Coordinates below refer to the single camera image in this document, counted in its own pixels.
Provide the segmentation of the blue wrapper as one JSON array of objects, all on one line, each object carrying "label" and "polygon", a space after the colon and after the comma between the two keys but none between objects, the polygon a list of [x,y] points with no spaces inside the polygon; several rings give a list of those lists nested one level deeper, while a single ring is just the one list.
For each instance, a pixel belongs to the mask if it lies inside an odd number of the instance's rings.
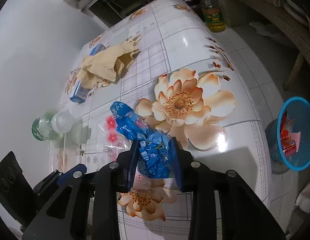
[{"label": "blue wrapper", "polygon": [[169,178],[172,170],[169,147],[171,137],[161,130],[151,128],[123,102],[114,102],[110,110],[117,124],[116,131],[130,141],[137,140],[139,173],[153,179]]}]

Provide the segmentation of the brown paper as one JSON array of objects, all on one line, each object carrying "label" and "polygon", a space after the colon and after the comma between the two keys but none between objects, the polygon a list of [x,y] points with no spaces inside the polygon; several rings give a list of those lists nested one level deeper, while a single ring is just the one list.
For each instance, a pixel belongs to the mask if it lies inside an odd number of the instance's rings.
[{"label": "brown paper", "polygon": [[88,66],[88,71],[98,78],[98,87],[115,83],[136,60],[139,42],[126,40],[118,45],[106,48],[96,55],[85,56],[80,66]]}]

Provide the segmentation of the floral tablecloth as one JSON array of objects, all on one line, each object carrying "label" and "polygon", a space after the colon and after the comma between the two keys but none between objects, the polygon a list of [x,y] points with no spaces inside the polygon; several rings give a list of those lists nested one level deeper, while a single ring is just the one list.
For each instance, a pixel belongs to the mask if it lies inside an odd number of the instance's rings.
[{"label": "floral tablecloth", "polygon": [[60,98],[61,110],[89,121],[88,171],[102,167],[97,123],[120,101],[210,169],[235,170],[268,205],[271,165],[262,120],[227,48],[182,0],[154,0],[86,44],[71,71],[97,48],[130,39],[138,39],[139,53],[122,78],[95,87],[81,104],[65,90]]}]

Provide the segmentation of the green plastic drink bottle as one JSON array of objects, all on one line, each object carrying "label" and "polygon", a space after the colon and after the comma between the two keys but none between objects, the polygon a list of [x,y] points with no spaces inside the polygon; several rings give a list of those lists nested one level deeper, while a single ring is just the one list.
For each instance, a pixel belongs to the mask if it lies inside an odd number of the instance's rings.
[{"label": "green plastic drink bottle", "polygon": [[58,141],[69,132],[76,118],[67,111],[47,111],[36,118],[31,126],[31,133],[38,141]]}]

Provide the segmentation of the blue white toothpaste box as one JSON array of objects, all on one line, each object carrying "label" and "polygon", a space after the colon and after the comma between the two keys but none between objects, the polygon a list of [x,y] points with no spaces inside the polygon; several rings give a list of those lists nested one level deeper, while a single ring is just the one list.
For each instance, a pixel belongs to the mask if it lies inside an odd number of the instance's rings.
[{"label": "blue white toothpaste box", "polygon": [[65,92],[69,95],[71,102],[83,103],[97,82],[98,78],[88,71],[88,66],[79,66],[71,71]]}]

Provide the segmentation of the clear plastic bag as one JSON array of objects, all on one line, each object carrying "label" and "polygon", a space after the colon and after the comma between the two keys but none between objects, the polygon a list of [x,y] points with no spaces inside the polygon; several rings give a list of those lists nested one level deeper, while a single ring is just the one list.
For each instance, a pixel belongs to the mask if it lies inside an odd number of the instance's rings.
[{"label": "clear plastic bag", "polygon": [[103,166],[116,161],[117,156],[130,149],[131,141],[117,130],[113,115],[108,115],[97,123],[97,153]]}]

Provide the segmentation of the cooking oil bottle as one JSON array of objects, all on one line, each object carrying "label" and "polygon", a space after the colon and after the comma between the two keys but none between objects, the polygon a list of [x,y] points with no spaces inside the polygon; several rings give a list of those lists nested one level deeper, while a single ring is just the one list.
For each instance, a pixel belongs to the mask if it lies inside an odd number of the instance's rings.
[{"label": "cooking oil bottle", "polygon": [[224,31],[226,27],[222,11],[216,0],[201,0],[201,10],[207,27],[213,33]]}]

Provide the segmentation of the lower shelf board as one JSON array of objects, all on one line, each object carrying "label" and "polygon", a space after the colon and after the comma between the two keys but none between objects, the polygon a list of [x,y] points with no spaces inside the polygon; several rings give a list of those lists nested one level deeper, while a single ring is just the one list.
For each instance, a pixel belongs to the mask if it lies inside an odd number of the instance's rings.
[{"label": "lower shelf board", "polygon": [[306,26],[295,20],[288,12],[264,0],[238,0],[267,18],[296,46],[310,65],[310,33]]}]

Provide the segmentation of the blue plastic trash basket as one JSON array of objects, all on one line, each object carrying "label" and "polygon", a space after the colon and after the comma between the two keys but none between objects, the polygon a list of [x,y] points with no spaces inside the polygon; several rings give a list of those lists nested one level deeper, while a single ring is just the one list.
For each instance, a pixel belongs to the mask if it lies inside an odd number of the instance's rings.
[{"label": "blue plastic trash basket", "polygon": [[266,132],[270,157],[289,169],[310,165],[310,103],[302,97],[288,99]]}]

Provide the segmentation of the red snack bag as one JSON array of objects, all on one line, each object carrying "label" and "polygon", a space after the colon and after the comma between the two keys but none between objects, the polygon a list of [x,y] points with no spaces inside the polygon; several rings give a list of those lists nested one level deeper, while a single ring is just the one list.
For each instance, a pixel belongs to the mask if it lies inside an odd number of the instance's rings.
[{"label": "red snack bag", "polygon": [[288,117],[288,112],[285,111],[280,123],[280,143],[284,156],[286,158],[293,156],[297,152],[297,147],[292,138],[292,128],[294,119]]}]

